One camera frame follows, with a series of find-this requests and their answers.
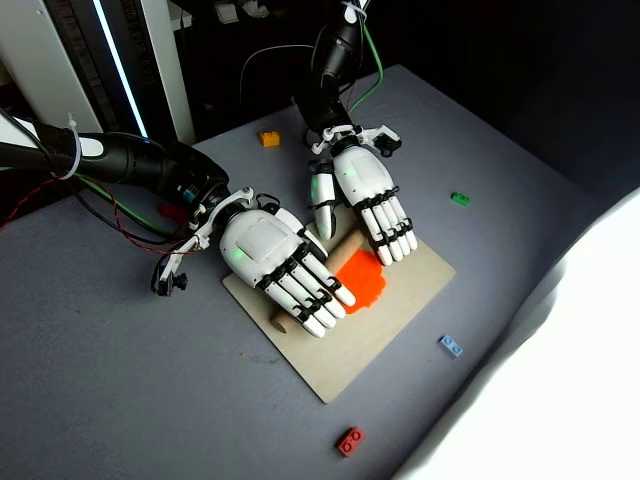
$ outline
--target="gray table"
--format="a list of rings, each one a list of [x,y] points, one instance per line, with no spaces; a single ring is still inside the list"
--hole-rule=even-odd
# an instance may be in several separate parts
[[[417,234],[457,270],[449,286],[325,406],[226,293],[215,250],[183,262],[186,292],[158,298],[156,257],[61,201],[0,235],[0,478],[371,480],[397,469],[576,234],[585,199],[402,67],[353,117],[402,136],[387,164]],[[268,129],[281,148],[259,146]],[[309,221],[301,129],[290,108],[198,148],[231,188],[273,193]],[[139,190],[118,193],[153,207]],[[460,359],[437,345],[443,334],[465,348]],[[333,444],[351,425],[368,437],[344,460]]]

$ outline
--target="white led light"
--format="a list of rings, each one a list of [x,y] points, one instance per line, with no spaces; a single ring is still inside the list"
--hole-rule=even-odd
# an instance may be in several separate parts
[[[102,4],[100,3],[100,0],[93,0],[93,5],[96,8],[96,13],[98,14],[98,19],[100,20],[100,25],[102,26],[104,37],[107,39],[107,45],[109,45],[111,56],[113,57],[113,61],[116,64],[116,70],[118,70],[118,75],[120,75],[120,81],[122,82],[124,91],[127,94],[127,99],[129,100],[131,111],[133,112],[133,116],[136,118],[136,122],[138,123],[140,134],[143,137],[147,137],[147,129],[144,128],[144,123],[142,123],[142,117],[140,116],[140,111],[138,110],[136,99],[133,98],[133,92],[131,91],[131,87],[129,86],[129,80],[127,80],[127,75],[124,73],[124,68],[122,67],[122,62],[120,61],[120,55],[118,55],[116,44],[113,41],[113,36],[111,35],[111,30],[109,29],[107,18],[104,16]]]

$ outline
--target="robotic hand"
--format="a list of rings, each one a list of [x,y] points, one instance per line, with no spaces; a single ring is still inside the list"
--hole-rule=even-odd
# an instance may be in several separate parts
[[[214,228],[224,227],[220,253],[231,270],[251,288],[263,290],[311,335],[322,338],[325,329],[346,316],[340,302],[351,306],[355,297],[322,264],[327,252],[317,238],[279,203],[260,205],[257,197],[244,188],[220,201],[207,221],[169,256],[157,292],[170,295],[173,286],[184,290],[185,274],[176,275],[182,258],[206,249]]]
[[[408,256],[418,248],[418,242],[411,219],[396,197],[398,187],[382,162],[361,146],[376,148],[383,157],[389,157],[402,144],[398,135],[384,125],[371,130],[340,125],[325,129],[322,137],[311,150],[318,155],[330,148],[333,161],[321,161],[311,179],[311,203],[320,237],[328,239],[335,233],[335,178],[366,226],[380,262],[387,266]]]

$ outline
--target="rolling pin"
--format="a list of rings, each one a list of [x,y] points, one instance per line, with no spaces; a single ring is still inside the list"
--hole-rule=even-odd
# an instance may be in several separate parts
[[[365,241],[366,239],[360,229],[356,228],[331,251],[329,258],[324,262],[324,266],[327,267],[331,273],[338,273],[342,266],[347,263],[347,260],[358,251]],[[284,310],[279,309],[271,319],[271,324],[282,333],[287,333],[291,331],[292,328],[297,328],[300,322]]]

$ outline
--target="wooden board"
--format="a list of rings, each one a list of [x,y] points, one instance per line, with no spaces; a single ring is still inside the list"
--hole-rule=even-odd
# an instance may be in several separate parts
[[[336,209],[336,216],[339,231],[327,242],[328,249],[353,225],[347,209]],[[409,258],[384,269],[387,286],[378,301],[370,309],[338,320],[323,339],[312,337],[302,327],[279,332],[270,322],[277,306],[263,292],[234,274],[222,283],[318,397],[329,403],[454,277],[455,270],[447,262],[421,240],[418,243]]]

